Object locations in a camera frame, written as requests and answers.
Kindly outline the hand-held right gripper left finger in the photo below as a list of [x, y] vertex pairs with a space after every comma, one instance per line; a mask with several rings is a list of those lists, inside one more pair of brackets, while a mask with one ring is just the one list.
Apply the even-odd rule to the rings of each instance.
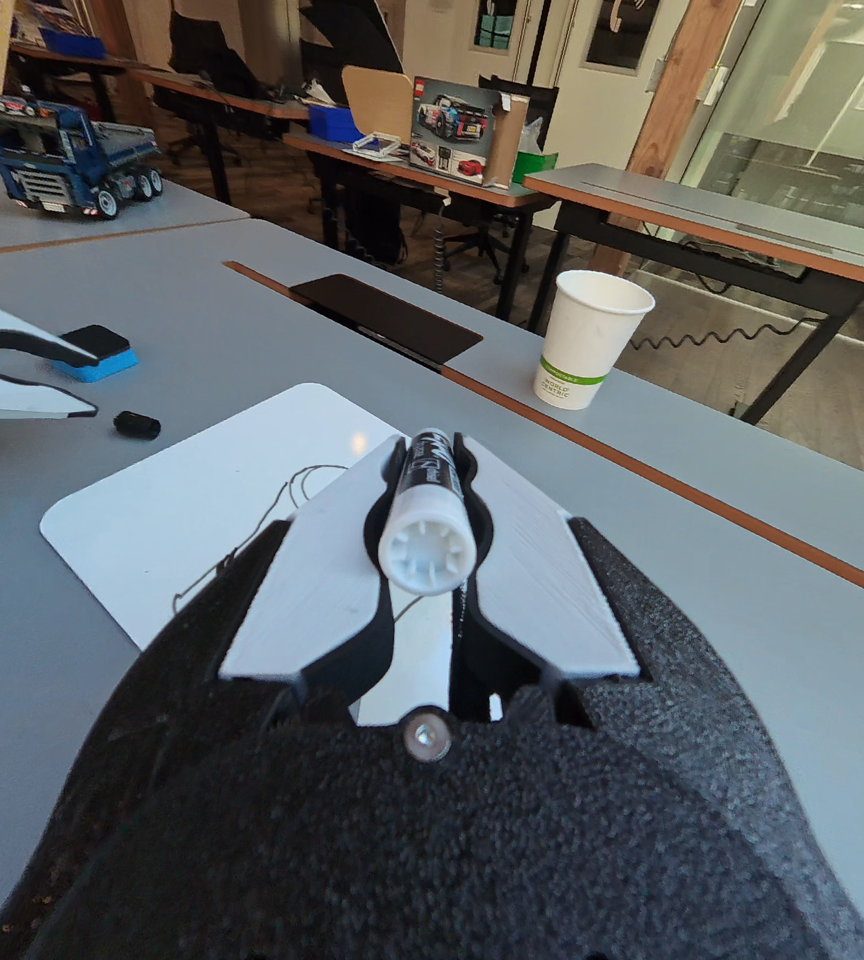
[[366, 520], [401, 453], [392, 434], [302, 505], [275, 552], [219, 670], [222, 679], [281, 682], [353, 703], [390, 668], [388, 580], [366, 549]]

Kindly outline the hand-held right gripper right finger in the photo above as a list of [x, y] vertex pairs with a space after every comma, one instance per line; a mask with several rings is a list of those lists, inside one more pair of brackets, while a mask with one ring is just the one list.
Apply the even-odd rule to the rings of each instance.
[[642, 666], [572, 515], [473, 438], [454, 450], [478, 557], [454, 623], [453, 680], [510, 701], [525, 686], [639, 680]]

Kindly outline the blue black whiteboard eraser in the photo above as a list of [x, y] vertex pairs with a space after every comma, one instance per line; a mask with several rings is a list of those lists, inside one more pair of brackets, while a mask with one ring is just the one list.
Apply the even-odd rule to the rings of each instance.
[[68, 331], [61, 338], [74, 346], [94, 354], [96, 366], [72, 366], [52, 361], [54, 369], [67, 377], [84, 383], [94, 383], [135, 367], [139, 359], [126, 337], [99, 324], [91, 324]]

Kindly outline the white dry erase marker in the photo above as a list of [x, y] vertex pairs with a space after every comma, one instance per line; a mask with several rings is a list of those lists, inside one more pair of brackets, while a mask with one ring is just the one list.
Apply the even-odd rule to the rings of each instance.
[[410, 594], [459, 588], [474, 569], [477, 546], [446, 434], [414, 435], [378, 545], [381, 570]]

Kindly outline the white whiteboard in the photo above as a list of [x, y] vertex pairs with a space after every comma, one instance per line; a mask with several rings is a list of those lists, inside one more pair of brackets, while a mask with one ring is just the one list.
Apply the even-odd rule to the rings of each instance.
[[[318, 383], [284, 390], [58, 501], [40, 532], [135, 645], [146, 650], [214, 568], [272, 521], [289, 519], [372, 450], [401, 432]], [[418, 600], [390, 587], [390, 669], [366, 692], [357, 722], [388, 726], [420, 707], [448, 709], [451, 595]], [[299, 681], [325, 653], [304, 600], [283, 646], [233, 647], [225, 679]]]

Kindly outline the blue toy truck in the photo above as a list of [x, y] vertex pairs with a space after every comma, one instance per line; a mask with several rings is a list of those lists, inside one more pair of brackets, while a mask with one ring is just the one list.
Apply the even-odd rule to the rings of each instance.
[[0, 96], [0, 175], [19, 206], [114, 220], [129, 202], [160, 197], [154, 131], [92, 121], [78, 107]]

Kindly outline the white paper cup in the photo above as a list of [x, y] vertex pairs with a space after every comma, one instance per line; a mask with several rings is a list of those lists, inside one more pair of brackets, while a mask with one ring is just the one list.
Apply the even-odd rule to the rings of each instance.
[[534, 393], [551, 406], [579, 411], [654, 309], [654, 297], [631, 281], [593, 270], [563, 271], [556, 286]]

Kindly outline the blue storage bin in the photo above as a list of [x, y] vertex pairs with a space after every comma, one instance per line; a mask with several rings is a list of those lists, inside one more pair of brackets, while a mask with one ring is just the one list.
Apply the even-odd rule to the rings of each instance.
[[106, 57], [105, 46], [97, 37], [46, 27], [40, 28], [40, 35], [45, 47], [54, 54], [94, 61], [102, 61]]
[[311, 103], [307, 106], [309, 132], [313, 137], [337, 143], [353, 143], [363, 136], [352, 111], [346, 106]]

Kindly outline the tan rounded board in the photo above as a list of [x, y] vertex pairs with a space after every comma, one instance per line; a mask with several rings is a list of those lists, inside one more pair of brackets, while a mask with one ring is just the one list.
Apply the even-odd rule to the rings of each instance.
[[405, 74], [346, 65], [342, 84], [358, 136], [381, 135], [411, 142], [413, 80]]

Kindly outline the toy car box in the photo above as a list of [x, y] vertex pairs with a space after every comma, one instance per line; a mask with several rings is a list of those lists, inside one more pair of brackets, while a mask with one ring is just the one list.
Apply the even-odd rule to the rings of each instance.
[[529, 98], [439, 79], [414, 79], [410, 163], [474, 186], [507, 190]]

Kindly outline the wooden column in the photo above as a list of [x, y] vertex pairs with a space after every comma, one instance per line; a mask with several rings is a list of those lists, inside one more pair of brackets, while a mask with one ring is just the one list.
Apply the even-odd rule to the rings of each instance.
[[705, 78], [718, 64], [741, 4], [689, 3], [632, 148], [628, 172], [665, 178], [697, 110]]

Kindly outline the dark wall poster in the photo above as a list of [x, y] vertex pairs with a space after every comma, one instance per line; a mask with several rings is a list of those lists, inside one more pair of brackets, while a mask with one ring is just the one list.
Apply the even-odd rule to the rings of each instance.
[[518, 1], [478, 1], [472, 45], [477, 50], [507, 52], [515, 25]]
[[593, 23], [584, 63], [635, 71], [659, 5], [659, 1], [602, 1]]

